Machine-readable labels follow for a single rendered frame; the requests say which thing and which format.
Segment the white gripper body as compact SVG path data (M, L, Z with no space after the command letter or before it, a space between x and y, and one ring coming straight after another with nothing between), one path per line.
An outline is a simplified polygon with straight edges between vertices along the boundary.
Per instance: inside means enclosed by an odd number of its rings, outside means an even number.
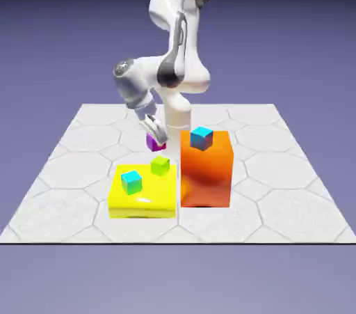
M146 114L140 124L157 143L165 143L168 140L165 127L154 115Z

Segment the small purple cube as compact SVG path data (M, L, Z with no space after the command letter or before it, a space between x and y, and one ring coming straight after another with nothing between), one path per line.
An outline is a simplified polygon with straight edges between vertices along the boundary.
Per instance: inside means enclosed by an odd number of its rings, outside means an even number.
M162 143L161 145L159 145L149 133L146 133L146 144L152 152L157 152L166 149L166 143Z

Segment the small green cube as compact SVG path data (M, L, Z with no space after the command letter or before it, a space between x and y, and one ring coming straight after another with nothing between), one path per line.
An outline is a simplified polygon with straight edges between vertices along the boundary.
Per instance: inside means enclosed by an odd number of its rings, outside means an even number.
M170 170L170 160L158 155L150 162L150 169L155 175L164 175Z

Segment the small cyan cube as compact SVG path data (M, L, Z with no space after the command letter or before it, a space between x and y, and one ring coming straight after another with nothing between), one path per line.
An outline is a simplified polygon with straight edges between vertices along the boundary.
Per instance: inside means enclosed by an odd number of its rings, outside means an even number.
M137 171L129 171L120 175L122 188L127 195L136 194L142 191L142 177Z
M213 130L202 126L196 127L190 133L190 146L204 151L213 144Z

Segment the large orange box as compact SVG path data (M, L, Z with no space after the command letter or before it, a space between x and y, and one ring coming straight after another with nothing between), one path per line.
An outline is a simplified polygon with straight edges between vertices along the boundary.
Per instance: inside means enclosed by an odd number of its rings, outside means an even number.
M229 207L234 152L227 131L213 131L206 150L191 146L191 133L181 132L181 206Z

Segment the large yellow box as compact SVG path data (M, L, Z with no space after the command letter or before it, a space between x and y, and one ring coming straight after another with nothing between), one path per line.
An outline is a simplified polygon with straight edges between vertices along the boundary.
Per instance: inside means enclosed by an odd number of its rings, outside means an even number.
M142 189L128 194L121 175L135 171L141 176ZM110 218L174 218L176 215L177 167L164 175L155 175L148 164L120 164L116 167L108 194Z

